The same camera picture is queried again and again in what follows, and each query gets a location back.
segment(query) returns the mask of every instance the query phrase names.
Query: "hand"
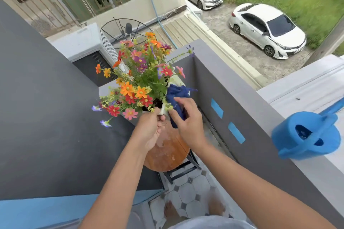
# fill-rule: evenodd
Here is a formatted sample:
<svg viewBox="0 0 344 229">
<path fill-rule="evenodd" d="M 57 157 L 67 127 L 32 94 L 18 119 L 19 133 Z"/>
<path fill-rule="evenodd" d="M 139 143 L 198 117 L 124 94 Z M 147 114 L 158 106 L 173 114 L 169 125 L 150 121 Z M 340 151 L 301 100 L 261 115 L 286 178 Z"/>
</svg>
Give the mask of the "hand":
<svg viewBox="0 0 344 229">
<path fill-rule="evenodd" d="M 180 136 L 191 149 L 195 150 L 206 141 L 204 139 L 202 114 L 193 99 L 174 97 L 174 100 L 185 108 L 188 118 L 183 120 L 174 109 L 169 110 L 169 114 L 177 124 Z"/>
<path fill-rule="evenodd" d="M 159 112 L 160 109 L 158 107 L 154 108 L 153 113 L 144 112 L 131 134 L 130 140 L 139 143 L 147 152 L 154 147 L 160 133 L 165 129 L 164 121 L 166 116 L 159 116 Z"/>
</svg>

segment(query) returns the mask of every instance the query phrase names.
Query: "white roof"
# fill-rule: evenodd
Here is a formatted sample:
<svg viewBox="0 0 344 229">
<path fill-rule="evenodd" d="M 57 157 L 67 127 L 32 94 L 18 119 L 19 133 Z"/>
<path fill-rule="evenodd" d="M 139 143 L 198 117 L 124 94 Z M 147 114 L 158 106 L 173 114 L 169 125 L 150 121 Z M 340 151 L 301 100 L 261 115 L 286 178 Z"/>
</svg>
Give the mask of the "white roof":
<svg viewBox="0 0 344 229">
<path fill-rule="evenodd" d="M 266 4 L 258 4 L 256 6 L 253 6 L 252 8 L 247 10 L 247 13 L 255 15 L 265 22 L 273 20 L 283 14 L 283 12 L 278 10 L 277 8 Z"/>
</svg>

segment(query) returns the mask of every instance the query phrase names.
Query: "parking lot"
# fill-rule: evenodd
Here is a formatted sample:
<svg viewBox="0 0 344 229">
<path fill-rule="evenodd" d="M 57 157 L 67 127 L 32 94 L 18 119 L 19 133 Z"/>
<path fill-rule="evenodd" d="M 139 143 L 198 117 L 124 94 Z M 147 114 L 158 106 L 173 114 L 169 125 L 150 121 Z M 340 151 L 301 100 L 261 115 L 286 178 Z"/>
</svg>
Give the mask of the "parking lot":
<svg viewBox="0 0 344 229">
<path fill-rule="evenodd" d="M 236 35 L 227 24 L 235 7 L 234 4 L 223 3 L 212 10 L 203 11 L 203 21 L 217 36 L 263 74 L 269 83 L 299 70 L 303 66 L 311 55 L 311 50 L 307 47 L 289 59 L 278 60 L 265 55 L 263 50 L 243 36 Z"/>
</svg>

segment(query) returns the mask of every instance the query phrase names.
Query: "red flower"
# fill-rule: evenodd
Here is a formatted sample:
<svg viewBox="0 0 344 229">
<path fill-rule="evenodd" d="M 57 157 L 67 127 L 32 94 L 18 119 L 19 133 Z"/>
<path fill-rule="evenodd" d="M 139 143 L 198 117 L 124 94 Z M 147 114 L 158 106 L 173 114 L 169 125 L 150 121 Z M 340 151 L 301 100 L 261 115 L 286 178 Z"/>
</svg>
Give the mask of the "red flower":
<svg viewBox="0 0 344 229">
<path fill-rule="evenodd" d="M 164 74 L 165 76 L 172 76 L 173 75 L 172 70 L 168 69 L 167 66 L 162 68 L 161 73 Z"/>
<path fill-rule="evenodd" d="M 129 96 L 128 94 L 126 95 L 126 101 L 128 104 L 135 104 L 135 97 L 133 96 Z"/>
<path fill-rule="evenodd" d="M 147 95 L 147 98 L 142 98 L 142 99 L 141 99 L 141 103 L 142 103 L 144 106 L 148 107 L 149 105 L 153 104 L 153 98 L 150 97 L 149 95 Z"/>
<path fill-rule="evenodd" d="M 107 111 L 109 112 L 110 115 L 117 117 L 117 115 L 119 114 L 119 107 L 114 107 L 113 105 L 110 105 L 107 108 Z"/>
</svg>

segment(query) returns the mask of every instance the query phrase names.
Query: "gray wall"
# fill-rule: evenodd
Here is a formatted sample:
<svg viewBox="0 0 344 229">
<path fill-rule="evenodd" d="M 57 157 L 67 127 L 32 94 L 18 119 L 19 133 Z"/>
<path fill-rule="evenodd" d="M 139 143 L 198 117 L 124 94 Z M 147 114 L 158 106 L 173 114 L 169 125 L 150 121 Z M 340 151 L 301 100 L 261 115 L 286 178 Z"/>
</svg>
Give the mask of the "gray wall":
<svg viewBox="0 0 344 229">
<path fill-rule="evenodd" d="M 98 87 L 0 0 L 0 200 L 97 194 L 129 139 Z M 138 190 L 160 189 L 146 168 Z"/>
<path fill-rule="evenodd" d="M 260 97 L 244 80 L 214 53 L 202 40 L 191 43 L 196 57 L 184 57 L 185 84 L 197 88 L 197 104 L 210 120 L 238 162 L 261 178 L 318 211 L 337 228 L 344 228 L 344 218 L 307 179 L 291 160 L 278 157 L 270 134 L 284 118 Z M 186 47 L 172 54 L 183 53 Z M 214 99 L 224 111 L 222 119 L 211 107 Z M 228 129 L 233 122 L 245 137 L 240 144 Z"/>
</svg>

